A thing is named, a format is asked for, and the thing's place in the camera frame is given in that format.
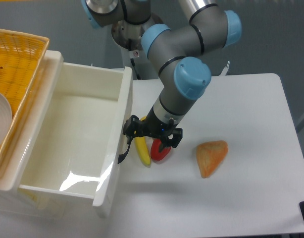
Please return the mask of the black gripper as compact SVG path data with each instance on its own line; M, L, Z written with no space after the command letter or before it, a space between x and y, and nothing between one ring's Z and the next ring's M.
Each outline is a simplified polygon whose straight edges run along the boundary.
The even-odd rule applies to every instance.
M123 135L127 137L127 144L130 145L136 137L148 136L159 139L161 144L158 151L165 148L176 148L183 138L183 129L174 126L174 119L170 118L168 124L161 122L158 118L150 122L146 118L140 120L136 115L131 115L123 126Z

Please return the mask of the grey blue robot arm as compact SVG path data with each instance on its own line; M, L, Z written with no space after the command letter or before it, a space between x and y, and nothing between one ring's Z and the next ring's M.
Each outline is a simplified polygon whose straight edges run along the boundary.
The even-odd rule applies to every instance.
M232 45L242 35L238 14L220 9L214 0L182 0L179 4L189 24L171 30L153 20L149 0L82 1L93 25L123 24L125 48L133 51L133 42L139 41L164 86L144 120L131 116L124 124L128 142L148 136L161 140L161 149L177 147L183 137L179 122L211 81L211 72L200 56Z

